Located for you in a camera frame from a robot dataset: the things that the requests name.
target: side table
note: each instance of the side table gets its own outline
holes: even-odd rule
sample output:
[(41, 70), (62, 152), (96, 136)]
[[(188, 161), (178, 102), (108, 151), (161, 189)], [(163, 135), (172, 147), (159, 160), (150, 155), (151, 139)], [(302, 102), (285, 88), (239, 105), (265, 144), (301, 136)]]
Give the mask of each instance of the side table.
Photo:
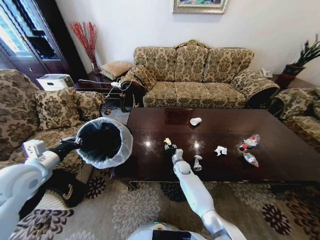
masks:
[[(279, 74), (274, 74), (273, 77), (270, 79), (272, 81), (275, 81), (278, 78)], [(287, 86), (287, 89), (310, 89), (314, 88), (315, 85), (312, 83), (309, 83), (307, 81), (303, 81), (300, 78), (295, 78), (292, 82), (290, 82), (289, 86)]]
[(89, 91), (89, 92), (97, 92), (103, 94), (106, 99), (117, 99), (120, 100), (120, 109), (123, 113), (126, 113), (125, 109), (125, 100), (126, 94), (123, 93), (119, 88), (113, 88), (111, 83), (113, 82), (111, 79), (100, 73), (90, 72), (88, 74), (88, 80), (93, 82), (79, 82), (77, 81), (74, 84), (74, 87), (77, 91)]

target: white box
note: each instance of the white box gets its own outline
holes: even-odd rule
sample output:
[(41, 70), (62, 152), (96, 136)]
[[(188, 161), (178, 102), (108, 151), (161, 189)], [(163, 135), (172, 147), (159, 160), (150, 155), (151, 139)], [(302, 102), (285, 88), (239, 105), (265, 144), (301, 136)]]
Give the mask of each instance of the white box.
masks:
[(36, 80), (45, 91), (56, 91), (74, 85), (74, 82), (68, 74), (46, 74)]

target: plastic bottle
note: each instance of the plastic bottle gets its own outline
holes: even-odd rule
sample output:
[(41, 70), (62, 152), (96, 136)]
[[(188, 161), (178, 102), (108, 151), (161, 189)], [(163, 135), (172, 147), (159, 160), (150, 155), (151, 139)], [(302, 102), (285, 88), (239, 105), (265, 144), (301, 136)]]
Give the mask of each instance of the plastic bottle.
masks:
[(243, 144), (240, 145), (240, 151), (244, 151), (246, 149), (251, 149), (255, 146), (257, 146), (260, 142), (260, 135), (259, 134), (253, 134), (251, 137), (249, 137), (246, 140), (243, 140)]

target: potted plant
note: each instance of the potted plant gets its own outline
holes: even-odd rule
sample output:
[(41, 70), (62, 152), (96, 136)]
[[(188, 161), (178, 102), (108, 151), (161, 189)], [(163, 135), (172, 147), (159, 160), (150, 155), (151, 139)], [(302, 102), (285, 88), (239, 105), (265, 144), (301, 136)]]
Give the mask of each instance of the potted plant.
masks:
[(297, 62), (287, 64), (283, 72), (275, 80), (275, 83), (280, 86), (281, 89), (285, 89), (296, 76), (305, 69), (304, 65), (311, 60), (320, 57), (320, 41), (318, 34), (315, 35), (315, 41), (312, 45), (309, 44), (309, 40), (303, 45), (300, 58)]

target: dark wooden table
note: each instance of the dark wooden table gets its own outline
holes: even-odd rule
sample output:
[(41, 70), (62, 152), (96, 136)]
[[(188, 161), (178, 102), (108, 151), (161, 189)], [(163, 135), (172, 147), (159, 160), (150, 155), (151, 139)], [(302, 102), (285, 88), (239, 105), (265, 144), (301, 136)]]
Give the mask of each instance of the dark wooden table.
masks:
[[(197, 127), (190, 118), (200, 117)], [(110, 179), (130, 190), (134, 182), (177, 182), (173, 164), (164, 152), (164, 139), (183, 149), (191, 167), (200, 155), (202, 170), (195, 172), (204, 182), (307, 183), (320, 181), (320, 154), (263, 109), (166, 109), (133, 108), (127, 122), (133, 135), (130, 158), (114, 167)], [(247, 163), (239, 144), (259, 134), (260, 144), (249, 152), (259, 163)], [(217, 156), (217, 146), (227, 148)]]
[[(275, 81), (278, 76), (279, 74), (274, 74), (270, 80)], [(313, 85), (312, 83), (303, 81), (302, 79), (296, 77), (292, 82), (290, 82), (287, 89), (309, 89), (314, 87), (315, 85)]]
[(74, 84), (74, 87), (77, 91), (90, 91), (90, 92), (98, 92), (103, 94), (104, 96), (108, 96), (107, 99), (117, 99), (120, 101), (120, 109), (123, 113), (126, 113), (127, 110), (125, 108), (125, 100), (126, 94), (123, 93), (119, 88), (115, 87), (112, 90), (111, 83), (113, 82), (111, 79), (102, 75), (101, 73), (93, 73), (90, 72), (87, 76), (89, 81), (93, 82), (81, 82), (77, 81)]

